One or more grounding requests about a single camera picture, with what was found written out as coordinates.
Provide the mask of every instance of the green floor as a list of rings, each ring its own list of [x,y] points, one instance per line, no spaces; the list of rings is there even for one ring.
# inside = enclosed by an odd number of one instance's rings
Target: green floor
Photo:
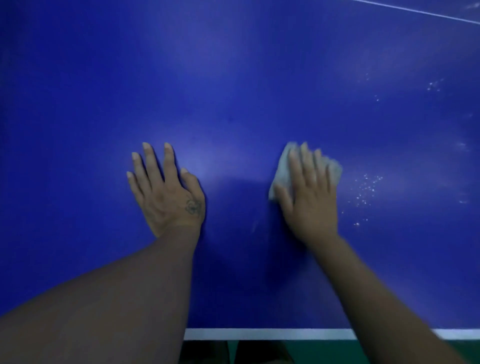
[[[450,343],[467,362],[480,364],[480,341],[451,341]],[[228,342],[231,363],[235,357],[237,344],[237,341]],[[285,344],[296,364],[368,364],[357,341],[285,341]]]

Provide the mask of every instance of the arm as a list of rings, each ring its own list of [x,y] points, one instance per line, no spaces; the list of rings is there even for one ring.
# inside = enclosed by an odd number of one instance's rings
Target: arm
[[[186,170],[180,185],[165,148],[163,181],[155,154],[134,153],[128,179],[156,240],[80,276],[0,319],[2,363],[176,363],[188,317],[192,257],[204,195]]]
[[[314,166],[306,144],[301,153],[303,168],[297,153],[289,156],[295,202],[283,187],[276,186],[276,195],[287,224],[328,276],[371,362],[463,363],[339,237],[336,187],[330,185],[328,168]]]

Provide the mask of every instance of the white table edge stripe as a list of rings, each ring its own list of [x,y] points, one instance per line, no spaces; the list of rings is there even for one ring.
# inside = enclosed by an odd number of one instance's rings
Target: white table edge stripe
[[[480,340],[480,328],[435,328],[444,340]],[[185,340],[356,340],[349,328],[188,328]]]

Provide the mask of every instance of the white line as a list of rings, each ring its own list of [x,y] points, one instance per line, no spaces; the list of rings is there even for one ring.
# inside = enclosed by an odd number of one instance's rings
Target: white line
[[[453,16],[435,14],[435,13],[432,13],[432,12],[423,12],[423,11],[421,11],[421,10],[415,10],[415,9],[409,9],[409,8],[402,8],[401,6],[381,4],[381,3],[379,3],[379,2],[368,1],[368,0],[352,0],[352,1],[364,2],[364,3],[366,3],[366,4],[384,6],[384,7],[386,7],[386,8],[405,10],[405,11],[407,11],[407,12],[417,12],[418,14],[425,14],[425,15],[437,16],[437,17],[439,17],[439,18],[445,18],[445,19],[451,19],[451,20],[458,20],[459,22],[465,22],[465,23],[471,23],[471,24],[480,25],[480,22],[476,22],[476,21],[474,21],[474,20],[467,20],[467,19],[462,19],[462,18],[455,18],[455,17],[453,17]]]
[[[436,328],[444,340],[480,340],[480,328]],[[349,328],[188,328],[185,340],[356,340]]]

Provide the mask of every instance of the light blue cloth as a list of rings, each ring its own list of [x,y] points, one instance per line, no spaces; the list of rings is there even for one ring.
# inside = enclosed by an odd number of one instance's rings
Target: light blue cloth
[[[280,156],[280,160],[278,161],[278,167],[276,169],[275,177],[273,178],[272,185],[270,186],[270,191],[268,191],[268,199],[269,200],[276,200],[275,192],[273,189],[274,183],[277,183],[281,186],[284,186],[290,192],[290,196],[293,196],[292,191],[292,181],[290,178],[290,169],[288,168],[288,153],[291,149],[296,149],[300,155],[300,146],[295,142],[289,142],[285,146],[282,155]],[[328,171],[330,172],[330,182],[331,184],[337,186],[338,182],[340,181],[340,177],[342,175],[342,166],[338,163],[335,159],[330,159],[322,155],[320,161],[317,161],[315,158],[315,154],[313,155],[313,161],[316,166],[320,166],[320,168],[325,169],[328,166]]]

